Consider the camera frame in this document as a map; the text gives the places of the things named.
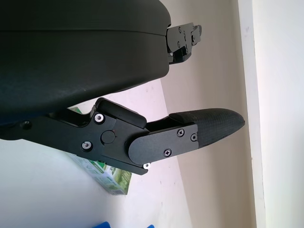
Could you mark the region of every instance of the beige wall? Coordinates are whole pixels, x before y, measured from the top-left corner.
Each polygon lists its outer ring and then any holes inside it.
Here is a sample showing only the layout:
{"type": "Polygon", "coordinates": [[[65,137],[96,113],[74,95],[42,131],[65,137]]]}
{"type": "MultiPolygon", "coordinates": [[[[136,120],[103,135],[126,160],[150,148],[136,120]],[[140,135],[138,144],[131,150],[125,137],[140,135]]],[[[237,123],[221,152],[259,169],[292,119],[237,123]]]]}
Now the beige wall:
{"type": "MultiPolygon", "coordinates": [[[[171,66],[162,79],[168,112],[221,107],[247,119],[237,1],[162,2],[173,26],[194,22],[203,27],[192,57],[171,66]]],[[[247,126],[178,160],[194,228],[255,226],[247,126]]]]}

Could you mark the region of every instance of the blue object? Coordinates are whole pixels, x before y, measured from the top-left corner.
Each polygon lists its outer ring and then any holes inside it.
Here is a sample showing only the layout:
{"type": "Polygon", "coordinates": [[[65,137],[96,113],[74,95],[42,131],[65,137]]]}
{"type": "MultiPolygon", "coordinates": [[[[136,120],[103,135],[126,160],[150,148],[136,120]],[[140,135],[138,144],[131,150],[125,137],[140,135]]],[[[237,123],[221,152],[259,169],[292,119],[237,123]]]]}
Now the blue object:
{"type": "Polygon", "coordinates": [[[97,227],[93,227],[93,228],[111,228],[111,227],[108,222],[104,222],[104,223],[98,225],[97,227]]]}
{"type": "Polygon", "coordinates": [[[98,225],[97,227],[93,227],[93,228],[111,228],[111,227],[108,222],[104,222],[104,223],[98,225]]]}

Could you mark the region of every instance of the white wall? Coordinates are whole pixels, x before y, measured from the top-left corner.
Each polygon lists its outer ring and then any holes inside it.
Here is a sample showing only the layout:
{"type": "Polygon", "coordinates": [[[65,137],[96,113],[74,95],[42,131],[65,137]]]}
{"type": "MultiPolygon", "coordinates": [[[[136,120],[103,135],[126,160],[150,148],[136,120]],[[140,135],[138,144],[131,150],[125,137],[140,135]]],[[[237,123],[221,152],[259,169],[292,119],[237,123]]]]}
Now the white wall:
{"type": "Polygon", "coordinates": [[[256,226],[266,227],[266,212],[263,187],[260,110],[257,87],[257,68],[253,29],[252,0],[238,1],[240,34],[243,53],[243,71],[246,82],[248,109],[248,128],[250,134],[250,150],[252,160],[253,190],[256,212],[256,226]]]}
{"type": "MultiPolygon", "coordinates": [[[[237,2],[162,1],[172,25],[203,27],[192,57],[162,79],[169,113],[221,107],[247,119],[237,2]]],[[[206,148],[178,157],[194,228],[255,226],[248,126],[206,148]]]]}
{"type": "Polygon", "coordinates": [[[304,227],[304,1],[254,0],[268,228],[304,227]]]}

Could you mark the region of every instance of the bolt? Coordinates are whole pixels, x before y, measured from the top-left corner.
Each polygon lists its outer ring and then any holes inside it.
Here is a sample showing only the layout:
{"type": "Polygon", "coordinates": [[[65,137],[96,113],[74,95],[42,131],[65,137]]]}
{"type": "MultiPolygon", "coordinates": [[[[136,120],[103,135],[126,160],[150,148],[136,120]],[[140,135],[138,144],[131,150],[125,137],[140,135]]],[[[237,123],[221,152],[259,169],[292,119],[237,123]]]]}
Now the bolt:
{"type": "Polygon", "coordinates": [[[163,155],[168,158],[170,157],[170,155],[172,154],[172,151],[170,149],[166,149],[164,152],[163,152],[163,155]]]}
{"type": "Polygon", "coordinates": [[[20,127],[23,129],[23,130],[29,130],[32,128],[32,123],[30,121],[23,121],[21,124],[20,124],[20,127]]]}
{"type": "Polygon", "coordinates": [[[198,140],[198,136],[197,136],[196,134],[193,134],[193,135],[191,136],[191,141],[195,142],[195,141],[197,141],[197,140],[198,140]]]}
{"type": "Polygon", "coordinates": [[[85,141],[85,142],[83,142],[83,143],[81,144],[81,148],[82,148],[84,151],[88,152],[88,151],[90,151],[90,150],[92,149],[92,143],[89,142],[89,141],[85,141]]]}
{"type": "Polygon", "coordinates": [[[98,114],[96,114],[96,115],[94,116],[94,120],[95,120],[97,123],[101,123],[104,119],[105,119],[104,116],[103,116],[102,114],[100,114],[100,113],[98,113],[98,114]]]}
{"type": "Polygon", "coordinates": [[[143,165],[143,168],[144,168],[145,170],[150,169],[150,167],[151,167],[151,164],[150,164],[150,163],[147,163],[147,164],[144,164],[144,165],[143,165]]]}
{"type": "Polygon", "coordinates": [[[184,134],[185,134],[184,129],[179,129],[179,130],[177,131],[177,136],[178,136],[178,137],[182,137],[184,134]]]}

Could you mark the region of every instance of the green box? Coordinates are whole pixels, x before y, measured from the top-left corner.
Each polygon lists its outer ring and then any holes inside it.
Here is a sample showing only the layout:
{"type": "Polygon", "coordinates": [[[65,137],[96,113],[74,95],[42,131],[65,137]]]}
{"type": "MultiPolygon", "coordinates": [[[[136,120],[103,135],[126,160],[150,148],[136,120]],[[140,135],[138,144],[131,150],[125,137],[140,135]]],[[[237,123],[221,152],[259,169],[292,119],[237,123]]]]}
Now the green box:
{"type": "MultiPolygon", "coordinates": [[[[80,113],[75,107],[72,111],[80,113]]],[[[132,174],[128,171],[114,168],[103,162],[91,161],[77,157],[72,153],[67,153],[78,165],[90,174],[105,190],[112,195],[127,195],[132,174]]]]}

